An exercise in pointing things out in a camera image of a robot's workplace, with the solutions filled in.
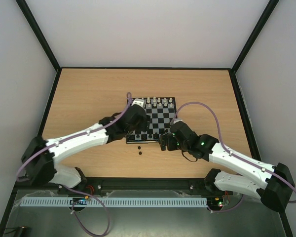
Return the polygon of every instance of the chessboard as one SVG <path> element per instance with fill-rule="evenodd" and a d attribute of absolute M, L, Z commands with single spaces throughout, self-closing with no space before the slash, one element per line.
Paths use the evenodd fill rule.
<path fill-rule="evenodd" d="M 145 111 L 150 116 L 147 132 L 134 131 L 126 136 L 127 144 L 157 142 L 160 135 L 170 133 L 170 121 L 177 112 L 174 97 L 134 98 L 145 100 Z"/>

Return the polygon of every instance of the white arm segment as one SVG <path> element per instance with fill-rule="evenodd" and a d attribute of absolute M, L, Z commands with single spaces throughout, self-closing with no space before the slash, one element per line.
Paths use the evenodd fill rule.
<path fill-rule="evenodd" d="M 81 182 L 81 176 L 78 171 L 73 167 L 67 167 L 62 164 L 55 164 L 54 168 L 57 170 L 54 178 L 49 182 L 54 184 L 66 185 L 73 188 Z"/>
<path fill-rule="evenodd" d="M 241 175 L 228 174 L 221 171 L 217 174 L 214 184 L 222 191 L 233 191 L 257 199 L 261 198 L 257 193 L 257 189 L 260 187 Z"/>
<path fill-rule="evenodd" d="M 268 163 L 263 163 L 261 161 L 252 159 L 248 156 L 245 156 L 244 154 L 241 154 L 229 147 L 227 147 L 231 152 L 233 152 L 234 154 L 239 155 L 240 157 L 255 163 L 259 166 L 261 166 L 262 168 L 268 169 L 270 171 L 274 171 L 274 169 L 272 168 L 272 164 L 268 164 Z M 250 179 L 250 181 L 253 181 L 255 184 L 257 184 L 259 187 L 261 187 L 262 189 L 266 188 L 267 182 L 265 181 L 266 178 L 270 179 L 271 178 L 271 174 L 265 172 L 264 170 L 261 169 L 257 169 L 255 167 L 253 167 L 250 164 L 247 164 L 239 159 L 237 159 L 236 157 L 233 157 L 231 155 L 229 155 L 223 148 L 221 143 L 216 143 L 214 145 L 214 147 L 212 148 L 213 153 L 209 154 L 209 161 L 216 163 L 216 164 L 221 164 L 235 172 L 237 172 L 238 174 L 241 174 L 242 176 L 247 177 L 248 179 Z"/>
<path fill-rule="evenodd" d="M 59 137 L 55 139 L 48 139 L 46 140 L 47 141 L 46 145 L 49 146 L 54 143 L 59 143 L 61 142 L 61 140 L 67 137 L 71 137 L 73 135 L 76 135 L 82 132 L 88 132 L 99 127 L 102 127 L 102 125 L 96 123 L 85 130 L 70 134 L 68 136 Z M 53 159 L 54 159 L 54 164 L 57 164 L 61 162 L 64 158 L 71 156 L 75 153 L 81 152 L 90 147 L 106 144 L 108 142 L 108 138 L 109 136 L 106 135 L 106 129 L 101 129 L 100 131 L 93 132 L 90 134 L 85 134 L 85 135 L 73 138 L 62 144 L 58 144 L 55 147 L 50 148 L 49 152 L 55 154 Z"/>

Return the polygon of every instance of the wooden tabletop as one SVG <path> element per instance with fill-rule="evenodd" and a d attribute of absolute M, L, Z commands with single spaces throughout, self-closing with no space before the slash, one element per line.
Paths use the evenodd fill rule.
<path fill-rule="evenodd" d="M 177 108 L 191 101 L 207 104 L 218 116 L 224 142 L 250 156 L 228 71 L 63 69 L 44 139 L 83 130 L 122 111 L 128 91 L 133 97 L 175 97 Z M 213 116 L 202 106 L 187 106 L 179 117 L 197 134 L 218 137 Z M 122 139 L 77 153 L 62 164 L 77 166 L 89 177 L 205 177 L 212 168 L 231 172 L 204 160 L 189 162 L 180 151 L 162 152 L 158 143 L 140 146 L 141 156 L 138 145 Z"/>

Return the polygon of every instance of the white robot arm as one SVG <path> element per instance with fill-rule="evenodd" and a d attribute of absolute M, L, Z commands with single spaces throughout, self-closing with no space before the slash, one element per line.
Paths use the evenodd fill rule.
<path fill-rule="evenodd" d="M 135 99 L 118 120 L 115 117 L 120 113 L 115 113 L 74 134 L 47 140 L 35 137 L 21 159 L 30 184 L 56 183 L 73 188 L 83 183 L 85 177 L 79 168 L 66 167 L 60 162 L 90 147 L 120 140 L 134 130 L 146 131 L 150 116 L 146 115 L 144 106 L 144 100 Z M 35 156 L 37 151 L 44 152 Z"/>
<path fill-rule="evenodd" d="M 293 190 L 271 173 L 281 176 L 294 187 L 287 166 L 281 163 L 274 166 L 252 159 L 227 147 L 210 135 L 198 136 L 179 119 L 174 121 L 170 131 L 172 134 L 162 135 L 159 139 L 163 151 L 166 147 L 169 151 L 182 150 L 196 159 L 202 158 L 221 164 L 239 174 L 233 175 L 212 169 L 204 181 L 209 191 L 218 189 L 237 192 L 260 199 L 265 206 L 274 211 L 285 210 Z"/>

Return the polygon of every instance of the metal floor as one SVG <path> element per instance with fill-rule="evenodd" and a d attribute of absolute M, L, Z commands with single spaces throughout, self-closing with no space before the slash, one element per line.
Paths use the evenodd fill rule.
<path fill-rule="evenodd" d="M 278 213 L 245 201 L 229 213 L 205 208 L 112 207 L 108 237 L 284 237 Z M 107 226 L 102 208 L 85 208 L 78 216 L 86 228 L 101 234 Z M 31 227 L 29 237 L 88 237 L 67 207 L 17 207 L 8 227 Z"/>

